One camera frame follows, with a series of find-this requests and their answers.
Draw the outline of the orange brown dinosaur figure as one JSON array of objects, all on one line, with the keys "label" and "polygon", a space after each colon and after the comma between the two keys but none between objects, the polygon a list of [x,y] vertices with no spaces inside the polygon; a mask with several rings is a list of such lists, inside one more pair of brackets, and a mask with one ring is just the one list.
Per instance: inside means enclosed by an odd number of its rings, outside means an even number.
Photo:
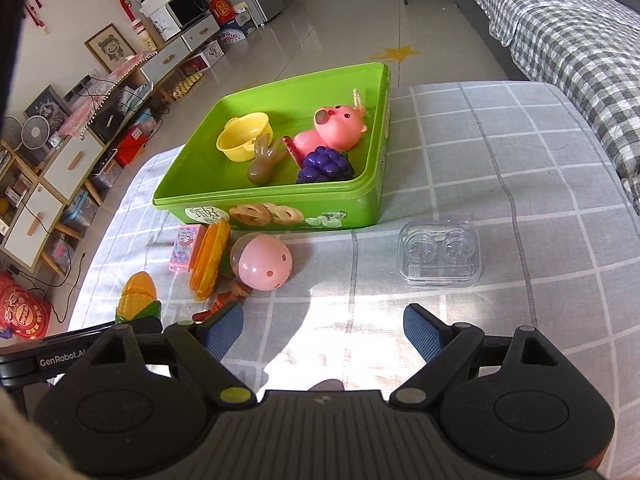
[{"label": "orange brown dinosaur figure", "polygon": [[245,285],[239,280],[233,280],[230,288],[226,292],[220,292],[216,295],[213,303],[207,310],[194,313],[194,315],[192,315],[192,321],[195,323],[204,322],[229,304],[235,304],[236,302],[242,304],[244,299],[248,298],[252,292],[253,289],[251,289],[250,286]]}]

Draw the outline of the orange toy lid dish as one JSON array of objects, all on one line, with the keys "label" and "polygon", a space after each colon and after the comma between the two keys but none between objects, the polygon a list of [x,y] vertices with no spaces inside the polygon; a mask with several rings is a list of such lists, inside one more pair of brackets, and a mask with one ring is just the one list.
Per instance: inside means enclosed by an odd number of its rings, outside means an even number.
[{"label": "orange toy lid dish", "polygon": [[213,293],[230,234],[226,220],[219,220],[206,229],[190,277],[190,289],[196,301],[204,301]]}]

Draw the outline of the clear contact lens case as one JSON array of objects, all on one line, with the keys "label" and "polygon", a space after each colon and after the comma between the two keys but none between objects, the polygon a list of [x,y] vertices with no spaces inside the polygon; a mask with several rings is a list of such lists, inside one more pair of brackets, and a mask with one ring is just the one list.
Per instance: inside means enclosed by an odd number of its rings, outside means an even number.
[{"label": "clear contact lens case", "polygon": [[466,287],[482,274],[480,234],[469,221],[413,221],[398,234],[397,270],[416,287]]}]

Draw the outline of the toy corn cob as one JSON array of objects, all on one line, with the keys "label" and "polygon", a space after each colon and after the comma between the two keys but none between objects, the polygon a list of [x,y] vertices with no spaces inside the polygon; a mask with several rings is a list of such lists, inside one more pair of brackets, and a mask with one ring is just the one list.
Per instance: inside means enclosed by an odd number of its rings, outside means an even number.
[{"label": "toy corn cob", "polygon": [[154,281],[144,271],[134,274],[125,284],[115,311],[116,323],[139,318],[160,318],[162,304],[157,299]]}]

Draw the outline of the pink card box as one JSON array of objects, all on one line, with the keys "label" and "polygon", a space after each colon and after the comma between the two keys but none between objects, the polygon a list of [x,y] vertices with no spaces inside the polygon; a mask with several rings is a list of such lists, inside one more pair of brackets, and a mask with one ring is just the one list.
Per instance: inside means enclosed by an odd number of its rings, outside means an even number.
[{"label": "pink card box", "polygon": [[206,227],[202,224],[179,226],[168,263],[171,271],[177,273],[192,271],[205,232]]}]

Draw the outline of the brown rubber hand toy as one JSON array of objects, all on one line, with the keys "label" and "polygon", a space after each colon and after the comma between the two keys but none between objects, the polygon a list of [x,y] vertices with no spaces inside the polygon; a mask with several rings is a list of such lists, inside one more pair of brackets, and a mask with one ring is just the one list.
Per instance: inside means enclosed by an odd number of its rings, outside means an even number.
[{"label": "brown rubber hand toy", "polygon": [[254,185],[266,185],[277,166],[288,157],[288,150],[281,139],[270,144],[268,133],[260,134],[254,144],[254,160],[247,169],[247,177]]}]

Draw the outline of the yellow toy pot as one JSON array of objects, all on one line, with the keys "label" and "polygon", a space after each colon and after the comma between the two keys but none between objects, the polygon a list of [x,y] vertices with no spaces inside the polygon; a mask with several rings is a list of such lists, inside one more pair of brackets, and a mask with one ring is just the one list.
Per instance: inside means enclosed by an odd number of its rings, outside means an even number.
[{"label": "yellow toy pot", "polygon": [[266,113],[232,117],[224,124],[216,140],[216,148],[232,162],[248,162],[255,158],[257,139],[264,134],[268,138],[267,144],[270,144],[273,131]]}]

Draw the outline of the purple toy grapes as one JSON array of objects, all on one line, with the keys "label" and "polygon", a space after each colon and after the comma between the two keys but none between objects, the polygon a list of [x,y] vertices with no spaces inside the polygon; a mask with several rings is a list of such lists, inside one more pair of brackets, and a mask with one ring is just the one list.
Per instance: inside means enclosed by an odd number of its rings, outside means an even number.
[{"label": "purple toy grapes", "polygon": [[304,158],[296,183],[340,182],[352,180],[353,177],[355,169],[346,153],[318,146]]}]

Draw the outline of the pink pig toy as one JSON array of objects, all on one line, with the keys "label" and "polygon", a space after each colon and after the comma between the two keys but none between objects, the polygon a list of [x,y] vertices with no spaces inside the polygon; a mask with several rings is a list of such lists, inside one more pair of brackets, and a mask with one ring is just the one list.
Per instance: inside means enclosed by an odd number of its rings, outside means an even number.
[{"label": "pink pig toy", "polygon": [[297,133],[294,138],[282,136],[282,142],[298,168],[303,168],[305,157],[316,148],[349,151],[368,131],[364,122],[366,108],[358,89],[352,92],[352,98],[352,105],[318,108],[310,130]]}]

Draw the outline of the pink capsule ball toy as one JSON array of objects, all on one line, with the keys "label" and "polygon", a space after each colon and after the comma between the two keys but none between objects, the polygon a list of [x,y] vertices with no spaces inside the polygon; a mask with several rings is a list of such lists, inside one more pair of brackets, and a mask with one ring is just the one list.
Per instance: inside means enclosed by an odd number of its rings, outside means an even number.
[{"label": "pink capsule ball toy", "polygon": [[288,246],[274,236],[250,233],[231,247],[230,264],[243,284],[260,292],[271,292],[290,278],[293,257]]}]

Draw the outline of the grey checked tablecloth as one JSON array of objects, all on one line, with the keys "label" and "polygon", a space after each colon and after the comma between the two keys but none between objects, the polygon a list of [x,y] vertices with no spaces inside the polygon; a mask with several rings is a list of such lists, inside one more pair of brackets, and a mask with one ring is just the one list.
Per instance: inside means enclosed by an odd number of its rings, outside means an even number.
[{"label": "grey checked tablecloth", "polygon": [[[472,286],[409,285],[397,267],[414,219],[468,220]],[[396,88],[381,217],[358,231],[285,237],[294,272],[244,307],[227,366],[256,392],[335,378],[390,393],[421,366],[402,332],[416,302],[491,335],[539,328],[611,405],[603,472],[639,474],[639,220],[600,144],[559,90],[479,81]]]}]

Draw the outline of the wooden tv cabinet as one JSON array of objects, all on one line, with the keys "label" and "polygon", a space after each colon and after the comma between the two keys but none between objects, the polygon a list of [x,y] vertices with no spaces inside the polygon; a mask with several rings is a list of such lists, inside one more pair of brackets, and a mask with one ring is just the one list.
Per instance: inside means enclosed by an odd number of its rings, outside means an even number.
[{"label": "wooden tv cabinet", "polygon": [[72,232],[62,225],[63,208],[80,188],[96,194],[89,176],[99,158],[117,145],[163,80],[218,30],[213,15],[207,13],[163,49],[128,56],[81,93],[77,110],[58,129],[60,144],[50,151],[40,174],[29,176],[32,187],[2,236],[2,252],[29,271],[44,261],[55,273],[61,272],[44,246],[52,235]]}]

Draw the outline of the framed cartoon picture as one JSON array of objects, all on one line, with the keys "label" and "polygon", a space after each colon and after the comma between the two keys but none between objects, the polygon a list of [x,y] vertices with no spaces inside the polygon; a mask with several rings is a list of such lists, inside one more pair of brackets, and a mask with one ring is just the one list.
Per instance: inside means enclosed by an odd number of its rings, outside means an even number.
[{"label": "framed cartoon picture", "polygon": [[96,32],[85,42],[85,47],[107,72],[111,73],[136,54],[131,44],[114,24]]}]

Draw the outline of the black microwave oven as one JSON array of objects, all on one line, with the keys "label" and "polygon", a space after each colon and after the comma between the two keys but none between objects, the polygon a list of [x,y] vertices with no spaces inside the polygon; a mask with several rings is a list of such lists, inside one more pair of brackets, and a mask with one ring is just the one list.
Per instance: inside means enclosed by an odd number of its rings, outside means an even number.
[{"label": "black microwave oven", "polygon": [[151,13],[150,21],[163,40],[168,41],[204,18],[207,12],[204,0],[170,0]]}]

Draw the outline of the grey plaid blanket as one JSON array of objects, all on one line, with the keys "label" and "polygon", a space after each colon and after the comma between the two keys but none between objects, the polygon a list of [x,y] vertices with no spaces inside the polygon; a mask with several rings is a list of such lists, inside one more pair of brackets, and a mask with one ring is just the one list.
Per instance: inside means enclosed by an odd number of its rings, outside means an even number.
[{"label": "grey plaid blanket", "polygon": [[530,80],[561,90],[639,203],[639,11],[616,0],[474,0]]}]

